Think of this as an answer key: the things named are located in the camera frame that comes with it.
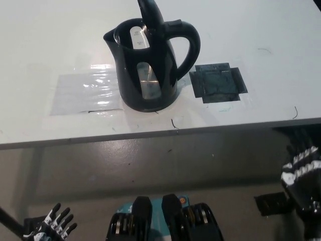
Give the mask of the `right robot hand, white and black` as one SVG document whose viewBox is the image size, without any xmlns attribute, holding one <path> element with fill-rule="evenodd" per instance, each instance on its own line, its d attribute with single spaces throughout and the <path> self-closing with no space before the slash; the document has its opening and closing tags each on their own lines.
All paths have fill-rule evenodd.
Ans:
<svg viewBox="0 0 321 241">
<path fill-rule="evenodd" d="M 281 183 L 302 211 L 320 212 L 320 152 L 311 146 L 282 166 Z"/>
</svg>

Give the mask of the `left robot hand, white and black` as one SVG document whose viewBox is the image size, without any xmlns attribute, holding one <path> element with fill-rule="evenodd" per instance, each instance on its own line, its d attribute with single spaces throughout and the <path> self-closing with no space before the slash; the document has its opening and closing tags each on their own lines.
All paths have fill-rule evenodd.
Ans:
<svg viewBox="0 0 321 241">
<path fill-rule="evenodd" d="M 57 203 L 33 231 L 23 235 L 23 240 L 66 240 L 77 223 L 70 225 L 74 215 L 69 207 L 59 213 L 60 208 L 61 203 Z"/>
</svg>

